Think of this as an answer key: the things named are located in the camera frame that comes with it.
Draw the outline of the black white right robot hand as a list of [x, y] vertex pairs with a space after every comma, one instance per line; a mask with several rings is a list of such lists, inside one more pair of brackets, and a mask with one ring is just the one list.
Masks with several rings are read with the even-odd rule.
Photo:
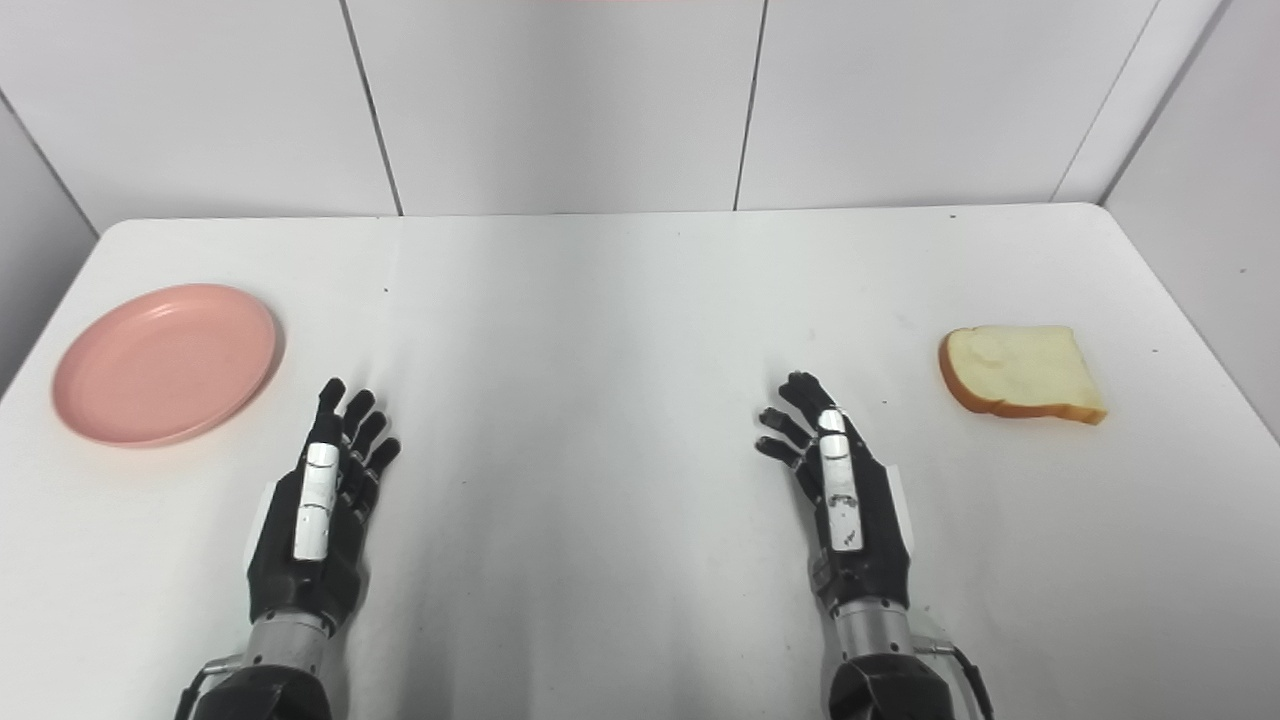
[[773, 433], [754, 447], [786, 466], [812, 502], [817, 598], [829, 612], [859, 601], [909, 609], [911, 560], [887, 468], [815, 375], [791, 372], [778, 395], [804, 420], [763, 409], [758, 420]]

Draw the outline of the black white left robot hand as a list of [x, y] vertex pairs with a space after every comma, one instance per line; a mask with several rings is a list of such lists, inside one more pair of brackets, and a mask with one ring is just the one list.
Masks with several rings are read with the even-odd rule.
[[401, 442], [384, 434], [372, 391], [346, 395], [340, 378], [321, 388], [294, 466], [271, 488], [247, 569], [252, 623], [301, 612], [334, 634], [357, 607], [369, 523]]

